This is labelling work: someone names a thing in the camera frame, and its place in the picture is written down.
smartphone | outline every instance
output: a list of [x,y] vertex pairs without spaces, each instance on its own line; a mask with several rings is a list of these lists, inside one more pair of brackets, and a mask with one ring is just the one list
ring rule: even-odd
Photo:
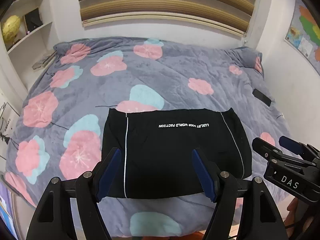
[[264,102],[267,106],[271,105],[271,99],[268,98],[266,95],[262,94],[259,90],[256,88],[253,90],[252,94],[262,102]]

globe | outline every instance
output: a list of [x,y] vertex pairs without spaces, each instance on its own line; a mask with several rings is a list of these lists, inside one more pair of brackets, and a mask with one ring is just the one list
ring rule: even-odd
[[19,32],[21,19],[16,15],[10,16],[2,26],[2,36],[5,43],[13,42]]

stack of books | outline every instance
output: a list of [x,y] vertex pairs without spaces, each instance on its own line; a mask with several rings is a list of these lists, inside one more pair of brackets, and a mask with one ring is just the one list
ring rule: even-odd
[[49,50],[46,54],[43,55],[43,58],[38,62],[34,63],[32,66],[33,70],[38,70],[48,67],[54,60],[57,55],[57,51],[54,49]]

gray blanket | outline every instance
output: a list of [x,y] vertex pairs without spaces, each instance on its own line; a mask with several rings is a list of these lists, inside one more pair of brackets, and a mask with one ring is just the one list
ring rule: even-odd
[[[289,132],[263,81],[262,54],[246,47],[208,49],[156,39],[112,37],[60,43],[58,58],[37,80],[9,143],[5,179],[36,205],[50,179],[78,177],[101,159],[110,107],[123,112],[172,109],[239,116],[249,143],[280,147]],[[272,99],[268,107],[252,95]],[[252,152],[252,176],[266,161]],[[276,202],[285,192],[267,183]],[[75,201],[74,221],[80,227]],[[240,218],[238,201],[235,220]],[[206,229],[214,204],[204,194],[159,200],[104,198],[111,236],[180,236]]]

bedroom wall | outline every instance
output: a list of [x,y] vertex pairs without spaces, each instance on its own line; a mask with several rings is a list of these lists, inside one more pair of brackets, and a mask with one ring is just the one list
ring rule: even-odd
[[263,53],[265,81],[283,112],[294,140],[320,148],[320,76],[284,38],[295,0],[272,0],[257,50]]
[[7,79],[3,67],[0,64],[0,93],[3,93],[10,104],[18,111],[21,109],[22,106],[22,99],[19,97],[17,92],[14,90],[13,86],[10,84],[9,80]]
[[81,24],[78,0],[52,0],[53,15],[58,37],[61,41],[108,36],[131,36],[158,38],[184,44],[211,48],[241,46],[241,39],[218,29],[180,23],[179,21],[139,20],[121,21],[95,25],[84,29]]
[[[106,36],[153,37],[215,48],[241,46],[238,37],[200,25],[160,20],[114,22],[84,29],[78,0],[52,0],[54,21],[61,41]],[[265,0],[257,14],[267,14],[267,22],[257,17],[256,33],[247,45],[263,53],[265,81],[284,113],[292,138],[320,148],[317,130],[320,127],[320,76],[310,63],[284,41],[293,15],[295,0]]]

